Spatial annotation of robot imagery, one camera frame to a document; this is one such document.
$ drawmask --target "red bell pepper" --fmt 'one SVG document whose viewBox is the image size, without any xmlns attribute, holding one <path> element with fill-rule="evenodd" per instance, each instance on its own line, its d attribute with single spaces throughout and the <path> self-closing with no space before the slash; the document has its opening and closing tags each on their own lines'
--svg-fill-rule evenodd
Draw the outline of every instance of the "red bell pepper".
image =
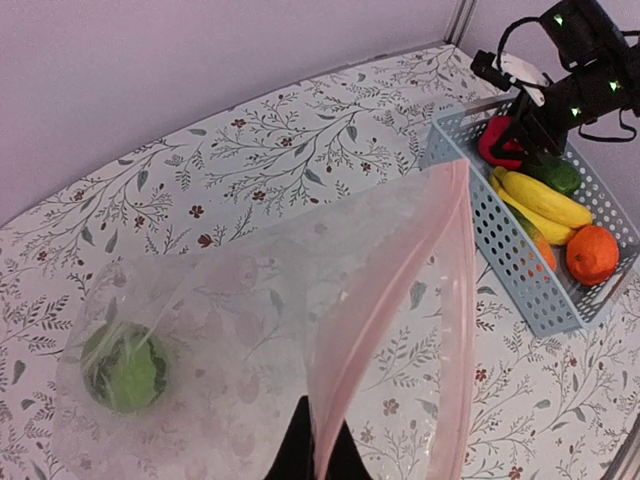
<svg viewBox="0 0 640 480">
<path fill-rule="evenodd" d="M 497 116 L 489 120 L 487 129 L 478 141 L 478 151 L 480 156 L 494 167 L 504 167 L 507 170 L 517 170 L 522 165 L 521 160 L 496 158 L 491 154 L 491 147 L 493 147 L 500 139 L 500 135 L 504 133 L 510 124 L 511 117 L 508 116 Z M 505 144 L 504 150 L 507 152 L 521 152 L 522 147 L 515 141 L 511 140 Z"/>
</svg>

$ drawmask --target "orange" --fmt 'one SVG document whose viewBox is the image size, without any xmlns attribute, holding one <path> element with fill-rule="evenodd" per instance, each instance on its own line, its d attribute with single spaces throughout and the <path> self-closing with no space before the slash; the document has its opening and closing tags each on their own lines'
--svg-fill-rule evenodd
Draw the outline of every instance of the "orange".
<svg viewBox="0 0 640 480">
<path fill-rule="evenodd" d="M 569 271 L 587 287 L 608 280 L 616 271 L 619 260 L 620 250 L 616 239 L 602 227 L 584 227 L 567 245 Z"/>
</svg>

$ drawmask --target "black object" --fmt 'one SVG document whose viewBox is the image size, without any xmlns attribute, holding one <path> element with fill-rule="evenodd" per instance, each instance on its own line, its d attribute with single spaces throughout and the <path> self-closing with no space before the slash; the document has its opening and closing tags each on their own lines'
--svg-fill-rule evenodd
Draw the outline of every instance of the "black object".
<svg viewBox="0 0 640 480">
<path fill-rule="evenodd" d="M 640 478 L 640 416 L 600 480 L 636 480 Z"/>
<path fill-rule="evenodd" d="M 300 398 L 278 455 L 264 480 L 314 480 L 313 435 L 309 398 Z M 346 422 L 331 454 L 329 471 L 323 480 L 373 480 Z"/>
<path fill-rule="evenodd" d="M 580 135 L 598 142 L 628 142 L 627 137 L 597 137 L 582 132 L 584 125 L 615 110 L 632 110 L 640 117 L 640 43 L 630 46 L 625 36 L 638 32 L 621 32 L 596 0 L 562 0 L 542 16 L 523 18 L 510 25 L 500 39 L 498 59 L 509 35 L 526 23 L 538 23 L 558 49 L 563 67 L 570 72 L 564 79 L 547 87 L 532 85 L 505 74 L 493 54 L 479 51 L 471 68 L 479 77 L 505 90 L 505 80 L 513 85 L 535 87 L 542 91 L 545 103 L 536 105 L 528 95 L 520 95 L 512 112 L 509 129 L 491 149 L 496 158 L 538 162 L 551 154 L 560 156 L 566 147 L 567 133 L 580 127 Z M 504 150 L 509 141 L 517 141 L 524 152 L 516 158 Z"/>
</svg>

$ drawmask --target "robotic arm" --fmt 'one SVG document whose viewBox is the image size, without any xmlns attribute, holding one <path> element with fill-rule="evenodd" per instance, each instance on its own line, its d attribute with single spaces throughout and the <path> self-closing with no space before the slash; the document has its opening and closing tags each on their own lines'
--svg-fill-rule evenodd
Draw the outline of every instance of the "robotic arm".
<svg viewBox="0 0 640 480">
<path fill-rule="evenodd" d="M 538 23 L 551 38 L 569 75 L 553 83 L 535 67 L 503 52 L 513 31 Z M 563 154 L 567 134 L 579 128 L 584 138 L 600 142 L 628 142 L 636 130 L 626 125 L 622 112 L 640 117 L 640 41 L 631 46 L 626 37 L 640 31 L 621 32 L 596 0 L 562 0 L 540 17 L 523 18 L 510 25 L 497 54 L 479 51 L 471 69 L 497 88 L 522 90 L 511 111 L 509 128 L 491 148 L 496 158 L 539 162 L 545 154 Z M 627 137 L 594 137 L 582 132 L 607 113 L 619 111 L 620 127 Z M 521 152 L 505 151 L 517 142 Z"/>
</svg>

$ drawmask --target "plastic fruit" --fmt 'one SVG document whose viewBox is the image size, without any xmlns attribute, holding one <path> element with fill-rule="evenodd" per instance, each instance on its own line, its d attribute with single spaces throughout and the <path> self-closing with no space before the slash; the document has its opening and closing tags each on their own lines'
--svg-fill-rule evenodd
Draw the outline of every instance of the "plastic fruit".
<svg viewBox="0 0 640 480">
<path fill-rule="evenodd" d="M 118 413 L 148 407 L 167 386 L 167 358 L 146 327 L 107 324 L 82 349 L 82 374 L 91 398 Z"/>
<path fill-rule="evenodd" d="M 489 178 L 489 183 L 491 187 L 496 191 L 500 199 L 506 203 L 507 205 L 511 205 L 516 210 L 518 210 L 522 215 L 525 216 L 527 220 L 535 225 L 535 227 L 540 230 L 544 238 L 551 245 L 566 245 L 571 238 L 575 235 L 575 230 L 565 226 L 560 225 L 548 218 L 543 217 L 542 215 L 538 215 L 533 210 L 529 210 L 527 207 L 522 205 L 521 203 L 515 201 L 511 195 L 507 193 L 507 191 L 502 188 L 498 179 L 496 179 L 493 175 Z"/>
<path fill-rule="evenodd" d="M 509 128 L 511 117 L 498 115 L 489 120 L 487 129 L 478 141 L 478 152 L 480 156 L 494 167 L 501 166 L 509 170 L 516 170 L 522 165 L 520 160 L 509 160 L 496 158 L 491 153 L 491 147 L 500 139 L 504 131 Z M 514 141 L 507 142 L 503 147 L 506 152 L 522 152 L 522 147 Z"/>
<path fill-rule="evenodd" d="M 607 281 L 615 273 L 619 260 L 615 238 L 602 227 L 584 227 L 567 245 L 569 272 L 587 287 Z"/>
<path fill-rule="evenodd" d="M 569 197 L 547 187 L 544 183 L 519 172 L 497 167 L 494 175 L 514 200 L 529 210 L 570 228 L 591 225 L 591 212 Z"/>
<path fill-rule="evenodd" d="M 527 220 L 525 216 L 522 215 L 522 213 L 520 213 L 511 205 L 507 205 L 507 208 L 511 211 L 518 223 L 522 226 L 522 229 L 536 246 L 536 248 L 540 252 L 540 255 L 542 255 L 542 258 L 544 258 L 545 262 L 547 262 L 547 265 L 549 265 L 549 268 L 555 272 L 556 257 L 553 254 L 553 250 L 551 250 L 551 245 L 549 245 L 549 242 L 547 242 L 542 233 L 540 233 L 540 230 L 538 230 L 533 223 Z"/>
<path fill-rule="evenodd" d="M 524 162 L 520 173 L 540 180 L 556 192 L 570 197 L 582 185 L 582 177 L 576 168 L 562 158 L 547 155 L 540 159 L 541 165 Z"/>
</svg>

